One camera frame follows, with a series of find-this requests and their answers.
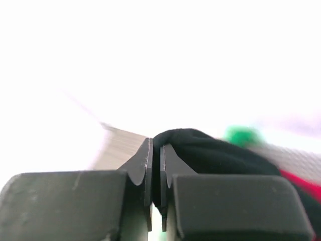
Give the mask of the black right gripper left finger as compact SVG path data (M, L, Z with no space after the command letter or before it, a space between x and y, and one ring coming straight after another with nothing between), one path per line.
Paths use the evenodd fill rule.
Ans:
M147 240L152 155L147 138L116 170L13 176L1 191L1 240Z

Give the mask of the black t shirt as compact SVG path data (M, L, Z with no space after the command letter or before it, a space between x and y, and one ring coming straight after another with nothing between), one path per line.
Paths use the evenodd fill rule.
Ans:
M280 168L253 151L196 129L168 130L153 138L152 199L158 210L161 210L160 152L166 144L172 145L177 155L197 173L282 176ZM320 240L320 202L290 182L301 198L316 239Z

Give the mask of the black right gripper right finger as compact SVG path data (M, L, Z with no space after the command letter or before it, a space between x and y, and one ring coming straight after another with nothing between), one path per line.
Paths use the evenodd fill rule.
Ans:
M166 145L160 189L168 240L314 239L297 191L282 177L198 174Z

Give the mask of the green t shirt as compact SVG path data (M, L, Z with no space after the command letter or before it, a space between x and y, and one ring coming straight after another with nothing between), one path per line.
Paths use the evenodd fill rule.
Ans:
M259 132L251 127L230 126L225 130L224 139L239 147L249 147L259 144L261 139Z

